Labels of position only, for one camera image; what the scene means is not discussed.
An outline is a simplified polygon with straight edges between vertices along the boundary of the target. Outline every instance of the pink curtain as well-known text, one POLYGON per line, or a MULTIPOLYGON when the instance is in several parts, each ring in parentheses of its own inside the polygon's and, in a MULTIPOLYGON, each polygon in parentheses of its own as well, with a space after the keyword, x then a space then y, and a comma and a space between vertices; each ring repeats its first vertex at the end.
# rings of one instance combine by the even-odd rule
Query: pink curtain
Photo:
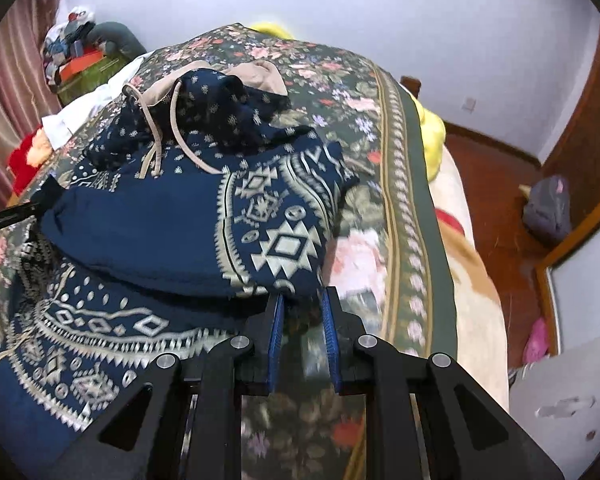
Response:
POLYGON ((11 151, 60 110, 45 83, 40 49, 59 0, 16 0, 0 22, 0 209, 11 195, 11 151))

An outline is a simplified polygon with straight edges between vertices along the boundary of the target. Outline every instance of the beige cord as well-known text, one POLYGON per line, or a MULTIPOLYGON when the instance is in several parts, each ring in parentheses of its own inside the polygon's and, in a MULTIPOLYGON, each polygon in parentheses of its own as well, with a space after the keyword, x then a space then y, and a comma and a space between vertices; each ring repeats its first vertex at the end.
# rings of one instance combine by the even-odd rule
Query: beige cord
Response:
POLYGON ((152 158, 154 158, 155 150, 156 147, 154 142, 151 148, 149 148, 149 151, 144 156, 144 160, 142 161, 142 166, 140 168, 140 178, 146 177, 146 172, 149 171, 149 164, 151 164, 152 158))
POLYGON ((151 133, 154 136, 155 155, 156 156, 155 156, 155 166, 154 166, 154 169, 152 170, 151 174, 153 176, 158 176, 158 175, 160 175, 160 165, 162 163, 162 136, 160 134, 160 130, 155 125, 154 118, 151 117, 151 112, 149 111, 149 108, 147 107, 146 103, 144 102, 144 98, 142 97, 142 94, 138 91, 138 89, 129 83, 125 83, 123 88, 124 87, 129 88, 129 90, 131 90, 131 93, 135 96, 135 98, 138 99, 138 102, 140 103, 140 107, 142 108, 142 111, 144 112, 144 118, 146 119, 146 122, 149 124, 149 129, 151 130, 151 133))
POLYGON ((10 356, 11 354, 13 354, 18 347, 24 343, 28 338, 29 335, 31 335, 31 333, 34 331, 35 327, 30 327, 27 328, 21 335, 20 335, 20 340, 16 343, 15 346, 12 346, 11 348, 7 349, 7 350, 3 350, 2 352, 0 352, 0 361, 5 358, 10 356))
POLYGON ((365 173, 368 173, 369 175, 375 175, 376 174, 376 172, 374 170, 371 170, 370 168, 366 167, 365 164, 363 164, 359 160, 356 160, 355 158, 351 158, 349 155, 343 155, 342 156, 342 160, 344 162, 346 162, 347 164, 351 164, 352 166, 355 166, 359 170, 362 170, 365 173))
POLYGON ((193 153, 191 151, 191 148, 186 145, 184 139, 182 138, 182 135, 180 134, 180 130, 178 129, 178 123, 176 122, 176 101, 178 100, 178 93, 180 92, 181 86, 182 81, 178 81, 176 83, 175 88, 173 89, 173 96, 171 97, 170 117, 173 136, 176 138, 178 145, 182 148, 182 151, 185 153, 185 155, 187 155, 197 167, 210 174, 221 174, 222 171, 216 170, 216 168, 211 167, 206 162, 201 160, 195 153, 193 153))

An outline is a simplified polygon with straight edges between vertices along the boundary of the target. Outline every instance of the orange box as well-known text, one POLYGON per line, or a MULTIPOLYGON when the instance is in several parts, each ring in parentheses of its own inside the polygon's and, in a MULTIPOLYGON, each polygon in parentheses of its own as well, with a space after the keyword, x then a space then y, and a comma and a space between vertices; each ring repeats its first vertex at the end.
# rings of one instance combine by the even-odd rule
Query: orange box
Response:
POLYGON ((99 50, 84 56, 74 57, 69 63, 60 67, 60 79, 62 82, 71 79, 74 75, 99 62, 103 57, 99 50))

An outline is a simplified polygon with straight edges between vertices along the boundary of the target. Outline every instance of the white cloth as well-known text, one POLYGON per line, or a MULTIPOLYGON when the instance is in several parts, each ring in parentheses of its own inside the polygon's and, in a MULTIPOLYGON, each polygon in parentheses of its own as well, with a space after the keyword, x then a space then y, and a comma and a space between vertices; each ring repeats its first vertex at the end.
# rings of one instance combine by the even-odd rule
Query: white cloth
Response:
POLYGON ((89 7, 83 7, 83 6, 74 7, 73 9, 71 9, 69 11, 68 14, 63 16, 62 22, 56 23, 53 27, 51 27, 49 29, 48 33, 45 36, 45 41, 46 40, 55 41, 60 37, 60 35, 62 33, 64 33, 64 28, 69 23, 66 19, 68 19, 69 14, 72 14, 72 13, 78 14, 78 19, 82 23, 95 22, 95 20, 96 20, 95 14, 93 13, 93 11, 91 11, 91 9, 89 9, 89 7))
POLYGON ((469 206, 464 195, 462 179, 460 178, 458 167, 446 146, 442 147, 440 171, 429 182, 429 191, 433 205, 458 220, 464 229, 464 236, 467 241, 475 247, 474 229, 471 224, 469 206))
POLYGON ((131 63, 122 67, 104 85, 70 102, 56 115, 42 118, 42 126, 54 150, 62 148, 80 127, 100 110, 113 101, 122 92, 122 87, 136 75, 142 62, 153 52, 136 57, 131 63))

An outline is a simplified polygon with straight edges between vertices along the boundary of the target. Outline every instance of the geometric pattern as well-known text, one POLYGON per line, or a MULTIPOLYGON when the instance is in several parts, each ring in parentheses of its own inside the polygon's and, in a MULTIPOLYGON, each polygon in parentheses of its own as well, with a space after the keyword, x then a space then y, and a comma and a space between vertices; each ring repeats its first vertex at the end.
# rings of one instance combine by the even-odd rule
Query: geometric pattern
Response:
POLYGON ((89 326, 91 331, 95 332, 96 334, 106 334, 111 332, 111 326, 101 317, 94 317, 93 319, 90 319, 87 325, 89 326))
POLYGON ((31 364, 37 365, 45 356, 45 351, 42 349, 42 344, 37 337, 25 339, 22 343, 22 357, 31 364))
POLYGON ((103 403, 109 403, 116 398, 119 388, 100 371, 100 365, 96 363, 93 370, 76 374, 71 391, 81 404, 86 402, 99 410, 103 403))
POLYGON ((64 354, 65 352, 61 348, 52 346, 49 349, 43 370, 43 382, 46 384, 58 384, 60 382, 60 374, 66 370, 64 354))
POLYGON ((166 319, 162 319, 155 314, 151 314, 150 316, 147 316, 144 319, 136 322, 134 324, 134 328, 146 336, 154 337, 168 324, 169 322, 166 319))
POLYGON ((276 215, 281 204, 282 199, 277 192, 273 195, 263 193, 251 199, 245 216, 256 222, 268 222, 276 215))
POLYGON ((287 279, 298 269, 311 270, 309 256, 317 258, 315 244, 321 245, 315 226, 307 230, 301 221, 291 228, 285 220, 279 228, 267 229, 267 236, 268 241, 260 242, 262 252, 251 255, 256 270, 266 263, 274 276, 282 269, 287 279))
POLYGON ((271 179, 278 178, 278 169, 274 166, 258 168, 256 171, 250 171, 247 178, 242 180, 242 187, 235 189, 235 194, 240 198, 250 198, 253 195, 264 192, 264 189, 271 186, 271 179))

